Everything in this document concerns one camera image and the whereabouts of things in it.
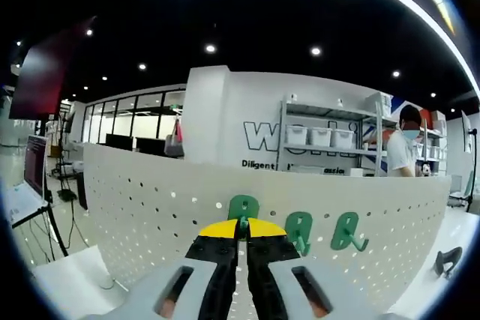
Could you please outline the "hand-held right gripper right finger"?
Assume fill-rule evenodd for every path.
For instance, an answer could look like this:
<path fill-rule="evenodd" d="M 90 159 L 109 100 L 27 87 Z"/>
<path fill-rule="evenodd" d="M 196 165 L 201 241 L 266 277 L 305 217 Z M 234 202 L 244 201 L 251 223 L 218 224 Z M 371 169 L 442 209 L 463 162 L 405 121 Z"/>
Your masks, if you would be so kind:
<path fill-rule="evenodd" d="M 337 269 L 302 258 L 280 226 L 248 222 L 248 288 L 259 319 L 379 317 Z"/>

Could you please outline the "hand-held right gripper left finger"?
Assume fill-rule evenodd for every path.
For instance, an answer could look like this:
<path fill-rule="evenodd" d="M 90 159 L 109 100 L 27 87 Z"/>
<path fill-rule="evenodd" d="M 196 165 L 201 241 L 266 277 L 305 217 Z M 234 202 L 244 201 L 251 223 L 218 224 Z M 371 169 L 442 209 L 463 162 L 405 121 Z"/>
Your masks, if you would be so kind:
<path fill-rule="evenodd" d="M 202 229 L 181 260 L 144 277 L 120 319 L 225 319 L 236 285 L 237 219 Z"/>

